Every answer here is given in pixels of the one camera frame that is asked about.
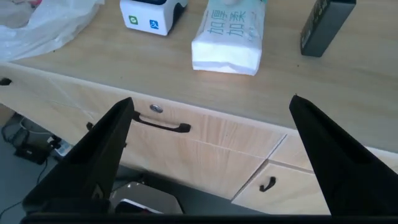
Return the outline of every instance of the drawer handle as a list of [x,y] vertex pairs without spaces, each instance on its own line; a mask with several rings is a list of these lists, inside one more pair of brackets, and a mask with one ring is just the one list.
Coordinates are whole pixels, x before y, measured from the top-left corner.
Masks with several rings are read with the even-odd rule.
[[268,186],[267,187],[265,187],[264,185],[260,186],[260,191],[266,192],[267,190],[271,189],[271,187],[273,187],[275,184],[276,184],[276,177],[271,177]]
[[91,129],[94,128],[94,124],[91,123],[91,122],[87,122],[86,128],[87,128],[87,130],[91,131]]
[[146,124],[146,125],[149,125],[149,126],[152,126],[152,127],[155,127],[155,128],[160,128],[160,129],[163,129],[163,130],[173,131],[173,132],[176,132],[176,133],[189,133],[191,131],[191,126],[189,124],[181,123],[180,126],[177,127],[177,128],[168,128],[168,127],[161,126],[161,125],[158,125],[158,124],[152,124],[152,123],[149,123],[147,121],[143,121],[143,120],[140,119],[140,115],[141,115],[140,113],[135,111],[134,114],[132,115],[132,119],[134,121],[137,121],[138,123],[141,123],[141,124]]
[[8,86],[12,83],[11,79],[9,78],[2,78],[0,80],[0,86]]

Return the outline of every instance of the lock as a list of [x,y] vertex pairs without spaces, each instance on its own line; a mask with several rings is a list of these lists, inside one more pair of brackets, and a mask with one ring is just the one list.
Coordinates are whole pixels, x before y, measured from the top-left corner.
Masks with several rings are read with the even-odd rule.
[[155,113],[163,113],[163,109],[157,105],[150,105],[149,108]]

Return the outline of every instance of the white plastic bag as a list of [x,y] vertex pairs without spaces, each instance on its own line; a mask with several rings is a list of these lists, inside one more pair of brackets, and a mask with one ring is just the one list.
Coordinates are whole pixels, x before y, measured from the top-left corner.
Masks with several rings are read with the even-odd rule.
[[209,0],[192,42],[194,70],[255,75],[262,54],[266,0]]
[[[0,61],[32,57],[59,49],[90,23],[99,4],[104,4],[104,0],[43,0],[25,26],[12,28],[3,22],[0,24]],[[13,9],[9,9],[8,14],[6,12],[7,9],[2,8],[0,17],[18,19],[13,15],[20,15]]]

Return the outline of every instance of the tissue pack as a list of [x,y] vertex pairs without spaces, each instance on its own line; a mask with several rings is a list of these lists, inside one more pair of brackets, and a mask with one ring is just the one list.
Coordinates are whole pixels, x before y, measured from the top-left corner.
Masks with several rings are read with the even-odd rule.
[[255,75],[262,54],[266,1],[209,0],[192,42],[194,70]]

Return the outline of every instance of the white device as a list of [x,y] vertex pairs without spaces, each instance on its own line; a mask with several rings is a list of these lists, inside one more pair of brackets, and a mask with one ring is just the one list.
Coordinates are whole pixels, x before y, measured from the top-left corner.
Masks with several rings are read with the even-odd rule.
[[126,27],[167,35],[184,12],[188,0],[120,0]]

